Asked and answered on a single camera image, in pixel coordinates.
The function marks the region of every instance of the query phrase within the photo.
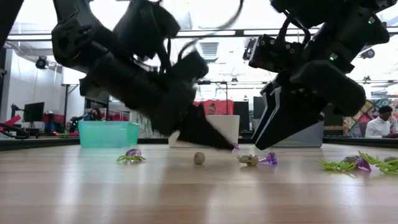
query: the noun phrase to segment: purple toy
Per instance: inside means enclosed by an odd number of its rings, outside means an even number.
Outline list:
[[[232,155],[236,155],[239,152],[240,148],[238,144],[234,144],[234,149],[232,150]]]
[[[369,163],[366,162],[363,158],[358,159],[355,168],[365,168],[365,169],[367,169],[369,171],[372,171],[371,166],[369,165]]]
[[[268,153],[268,156],[261,159],[259,161],[259,164],[264,164],[264,165],[269,165],[269,166],[276,166],[278,164],[278,161],[276,159],[276,155],[274,152]]]
[[[126,152],[126,156],[141,156],[141,151],[139,149],[130,149]]]

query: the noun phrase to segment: plastic container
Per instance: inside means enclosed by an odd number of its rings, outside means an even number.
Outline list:
[[[131,147],[137,144],[139,124],[128,121],[79,121],[84,148]]]

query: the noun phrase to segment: table surface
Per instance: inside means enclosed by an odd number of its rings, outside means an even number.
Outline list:
[[[360,149],[275,149],[277,167],[246,167],[212,149],[139,146],[144,164],[117,164],[124,149],[49,147],[0,152],[0,223],[397,223],[398,177],[324,171]],[[262,156],[241,146],[242,153]],[[205,164],[193,163],[195,152]]]

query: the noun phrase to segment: white shirt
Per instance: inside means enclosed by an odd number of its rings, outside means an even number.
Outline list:
[[[389,121],[377,117],[368,122],[366,125],[366,138],[382,138],[385,135],[390,134],[391,124]]]

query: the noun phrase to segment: green plastic spider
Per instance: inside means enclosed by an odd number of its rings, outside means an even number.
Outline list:
[[[327,170],[348,172],[355,169],[357,162],[327,162],[321,160],[319,164]]]
[[[373,157],[360,151],[358,152],[363,160],[370,165],[375,165],[381,172],[385,174],[398,175],[398,159],[384,162],[378,157]],[[354,170],[356,168],[357,162],[347,162],[346,159],[341,162],[327,162],[320,160],[319,164],[327,170],[347,172]]]
[[[368,155],[367,153],[359,152],[359,155],[371,165],[376,165],[379,170],[385,174],[394,174],[398,175],[398,160],[391,160],[388,162],[384,162],[380,160],[378,157],[373,157]]]
[[[119,156],[119,158],[117,159],[117,162],[120,161],[134,161],[134,162],[141,162],[141,161],[146,161],[147,159],[145,159],[142,156]]]

